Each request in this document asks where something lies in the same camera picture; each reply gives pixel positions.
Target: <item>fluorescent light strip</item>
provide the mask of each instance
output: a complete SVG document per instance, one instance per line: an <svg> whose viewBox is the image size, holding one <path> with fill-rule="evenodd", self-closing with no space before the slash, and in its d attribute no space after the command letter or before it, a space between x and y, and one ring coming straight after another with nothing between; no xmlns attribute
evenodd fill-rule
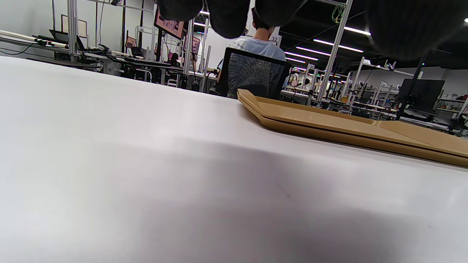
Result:
<svg viewBox="0 0 468 263"><path fill-rule="evenodd" d="M354 29L354 28L344 27L344 29L349 30L349 31L353 31L353 32L356 32L356 33L361 33L361 34L364 34L364 35L368 35L368 36L371 35L371 33L367 32L367 31L362 31L362 30L358 30L358 29Z"/></svg>
<svg viewBox="0 0 468 263"><path fill-rule="evenodd" d="M318 40L318 39L314 39L315 42L319 42L319 43L322 43L322 44L327 44L327 45L331 45L333 46L334 44L333 43L330 43L330 42L326 42L326 41L322 41L322 40ZM351 47L345 47L345 46L342 46L342 45L338 45L339 47L341 48L344 48L344 49L349 49L349 50L352 50L352 51L356 51L356 52L364 52L362 50L359 50L359 49L355 49L355 48L351 48Z"/></svg>
<svg viewBox="0 0 468 263"><path fill-rule="evenodd" d="M293 58L286 58L286 59L289 59L289 60L292 60L292 61L296 61L296 62L305 63L305 62L304 62L304 61L302 61L302 60L297 60L297 59L293 59Z"/></svg>
<svg viewBox="0 0 468 263"><path fill-rule="evenodd" d="M325 55L325 56L330 56L330 54L328 54L328 53L324 53L324 52L320 52L320 51L316 51L316 50L311 50L311 49L307 49L307 48L303 48L303 47L296 47L296 48L302 49L302 50L305 50L305 51L309 51L309 52L322 54L322 55Z"/></svg>
<svg viewBox="0 0 468 263"><path fill-rule="evenodd" d="M311 57L307 57L307 56L302 56L302 55L294 54L294 53L291 53L291 52L285 52L285 54L293 55L293 56L301 57L301 58L307 58L307 59L311 59L311 60L318 60L318 59L316 59L316 58L311 58Z"/></svg>

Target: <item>metal pole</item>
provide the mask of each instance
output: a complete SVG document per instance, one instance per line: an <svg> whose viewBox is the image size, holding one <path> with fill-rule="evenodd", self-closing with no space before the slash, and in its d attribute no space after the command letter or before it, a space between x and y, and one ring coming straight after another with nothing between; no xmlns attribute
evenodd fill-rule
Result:
<svg viewBox="0 0 468 263"><path fill-rule="evenodd" d="M105 5L112 5L110 2L105 2L105 1L98 1L98 0L85 0L85 1L96 2L96 3L100 3L100 4L105 4ZM134 9L134 10L138 10L138 11L144 11L144 12L150 12L150 13L153 12L153 10L143 9L143 8L138 8L138 7L131 7L131 6L126 6L126 5L117 5L117 6L118 7L129 8L129 9Z"/></svg>
<svg viewBox="0 0 468 263"><path fill-rule="evenodd" d="M193 43L193 19L189 21L189 32L187 33L187 37L185 38L184 46L185 48L185 57L183 60L183 73L185 75L189 75L190 70L190 58L192 57L192 43Z"/></svg>
<svg viewBox="0 0 468 263"><path fill-rule="evenodd" d="M343 92L341 93L340 97L343 97L346 94L346 91L348 91L350 79L351 79L351 71L348 73L348 76L346 77L346 83L344 84Z"/></svg>
<svg viewBox="0 0 468 263"><path fill-rule="evenodd" d="M332 1L332 0L315 0L317 2L322 2L322 3L326 3L326 4L331 4L331 5L334 5L334 6L338 6L338 5L342 5L343 3L340 3L340 2L336 2L336 1Z"/></svg>
<svg viewBox="0 0 468 263"><path fill-rule="evenodd" d="M78 31L78 20L77 20L77 13L76 13L76 5L77 0L68 0L67 7L68 7L68 54L70 55L71 61L76 61L76 35Z"/></svg>
<svg viewBox="0 0 468 263"><path fill-rule="evenodd" d="M359 83L358 78L359 78L359 75L361 74L361 69L362 69L362 65L364 64L364 59L365 57L361 58L361 63L359 64L358 71L356 72L356 77L354 78L353 84L351 85L350 94L348 96L348 105L350 107L352 107L352 104L354 103L354 99L356 98L355 96L353 96L354 94L353 92L354 92L356 85Z"/></svg>
<svg viewBox="0 0 468 263"><path fill-rule="evenodd" d="M411 82L411 87L409 88L409 92L408 92L409 96L411 96L411 92L413 91L414 86L416 85L417 77L419 76L419 73L421 72L421 69L423 68L423 64L426 61L427 54L429 54L429 51L427 51L419 60L419 65L417 65L416 72L413 75L413 81ZM406 105L408 104L408 100L409 98L403 100L403 102L400 104L398 111L396 112L395 121L399 121L400 117L405 112L405 108L406 108Z"/></svg>
<svg viewBox="0 0 468 263"><path fill-rule="evenodd" d="M200 92L202 93L208 93L209 92L209 89L206 89L205 91L205 85L206 85L206 72L208 71L208 62L210 60L210 52L211 52L211 46L208 46L208 54L206 55L206 65L205 65L205 69L203 70L203 79L202 79L202 86L200 87Z"/></svg>
<svg viewBox="0 0 468 263"><path fill-rule="evenodd" d="M154 4L153 6L153 20L152 21L156 21L156 10L157 10L158 6L156 4ZM151 26L152 28L152 31L151 31L151 52L150 52L150 57L151 57L151 60L155 60L154 58L154 50L156 49L156 43L154 42L154 38L156 37L156 27L154 25Z"/></svg>
<svg viewBox="0 0 468 263"><path fill-rule="evenodd" d="M336 37L335 37L335 42L331 50L330 59L328 60L327 68L325 70L325 78L323 79L322 87L320 88L320 93L319 93L319 96L317 97L318 102L322 101L323 94L325 94L325 90L327 89L328 79L329 79L331 70L333 69L333 64L335 62L336 53L338 53L338 48L339 48L338 46L340 45L341 37L343 36L343 31L344 31L344 26L346 25L346 20L348 20L348 16L350 14L352 2L353 0L346 1L346 8L344 10L343 16L341 17L341 22L340 22L340 25L338 27L338 32L336 33Z"/></svg>
<svg viewBox="0 0 468 263"><path fill-rule="evenodd" d="M98 25L98 22L97 22L97 9L98 9L98 6L97 6L97 2L96 2L96 26L94 27L94 46L97 47L97 25Z"/></svg>
<svg viewBox="0 0 468 263"><path fill-rule="evenodd" d="M306 106L310 106L310 102L312 101L312 94L314 93L315 91L315 83L316 83L316 80L317 80L317 74L318 74L318 69L314 69L314 75L312 77L312 89L309 90L309 97L307 98L307 102L306 102Z"/></svg>
<svg viewBox="0 0 468 263"><path fill-rule="evenodd" d="M205 59L205 45L206 45L206 35L208 34L208 18L205 19L205 32L203 34L203 42L202 42L202 56L200 57L200 66L198 67L198 71L202 72L204 70L204 59Z"/></svg>

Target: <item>computer monitor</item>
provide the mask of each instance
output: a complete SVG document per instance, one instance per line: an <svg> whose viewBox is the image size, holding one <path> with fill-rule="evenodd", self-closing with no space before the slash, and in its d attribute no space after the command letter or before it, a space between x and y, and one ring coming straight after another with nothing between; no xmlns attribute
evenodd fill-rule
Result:
<svg viewBox="0 0 468 263"><path fill-rule="evenodd" d="M363 92L362 98L359 99L360 100L359 102L368 103L369 100L371 99L372 95L374 95L373 91L372 92L370 92L370 91Z"/></svg>
<svg viewBox="0 0 468 263"><path fill-rule="evenodd" d="M125 42L125 47L131 48L137 46L137 40L133 37L127 37L127 41Z"/></svg>
<svg viewBox="0 0 468 263"><path fill-rule="evenodd" d="M68 44L68 33L53 30L53 29L49 29L49 31L51 32L52 36L54 37L55 42L62 43L62 44ZM85 46L83 45L83 42L81 41L81 39L78 36L76 36L76 44L77 44L76 48L78 50L85 49Z"/></svg>
<svg viewBox="0 0 468 263"><path fill-rule="evenodd" d="M156 16L154 18L154 26L168 32L171 36L179 40L182 40L184 21L179 22L179 21L165 20L160 15L159 6L157 8Z"/></svg>
<svg viewBox="0 0 468 263"><path fill-rule="evenodd" d="M194 53L195 55L198 55L198 50L200 49L200 42L201 40L196 38L196 37L193 37L193 40L192 40L192 53Z"/></svg>
<svg viewBox="0 0 468 263"><path fill-rule="evenodd" d="M412 79L405 79L395 102L408 101L408 109L423 112L434 112L434 104L440 95L445 80L416 80L410 94Z"/></svg>
<svg viewBox="0 0 468 263"><path fill-rule="evenodd" d="M140 47L131 47L130 49L132 51L132 56L143 57L143 52Z"/></svg>

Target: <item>black office chair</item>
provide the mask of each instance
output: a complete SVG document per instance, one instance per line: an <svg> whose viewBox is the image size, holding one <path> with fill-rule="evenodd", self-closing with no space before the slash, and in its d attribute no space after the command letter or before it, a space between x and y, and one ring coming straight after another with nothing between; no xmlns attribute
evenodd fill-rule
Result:
<svg viewBox="0 0 468 263"><path fill-rule="evenodd" d="M286 61L226 48L216 91L237 99L237 89L241 88L255 96L279 99L290 68L291 63Z"/></svg>

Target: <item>white wall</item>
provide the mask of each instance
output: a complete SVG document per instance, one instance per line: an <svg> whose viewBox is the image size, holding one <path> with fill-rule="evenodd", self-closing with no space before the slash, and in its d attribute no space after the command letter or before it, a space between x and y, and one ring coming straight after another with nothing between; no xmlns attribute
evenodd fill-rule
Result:
<svg viewBox="0 0 468 263"><path fill-rule="evenodd" d="M142 0L127 0L126 5L131 7L141 8ZM102 43L112 50L121 51L122 46L122 7L112 5L104 5L102 12L102 29L101 39L99 38L99 24L101 18L102 4L98 4L96 13L96 3L86 0L78 0L78 19L87 22L89 35L89 45L95 46L97 42ZM154 2L145 0L144 9L153 10ZM125 13L125 30L129 30L129 36L135 37L135 27L140 24L141 11L126 9ZM55 26L56 30L61 30L61 15L67 15L67 1L55 0ZM97 15L97 40L96 40L96 15ZM144 12L143 26L152 27L153 14ZM23 35L44 35L51 36L49 29L53 28L52 23L52 3L51 0L21 0L21 1L3 1L0 8L0 29L11 31ZM174 52L176 50L175 38L168 36L169 49ZM142 47L151 46L151 35L143 34ZM8 48L15 51L22 51L24 47L14 44L0 43L0 48ZM39 49L29 49L28 54L22 54L19 57L33 57L32 54L52 57L53 52L43 51ZM167 59L167 50L164 46L164 58Z"/></svg>
<svg viewBox="0 0 468 263"><path fill-rule="evenodd" d="M399 71L414 73L416 68L401 68ZM445 80L444 93L458 93L459 95L468 94L468 70L450 70L441 67L423 67L423 79L425 80ZM383 80L396 87L403 84L404 79L410 79L411 76L389 72L381 69L363 70L359 75L358 81L364 82L366 79L368 86L377 87Z"/></svg>
<svg viewBox="0 0 468 263"><path fill-rule="evenodd" d="M468 94L468 70L446 70L442 79L445 80L445 93Z"/></svg>

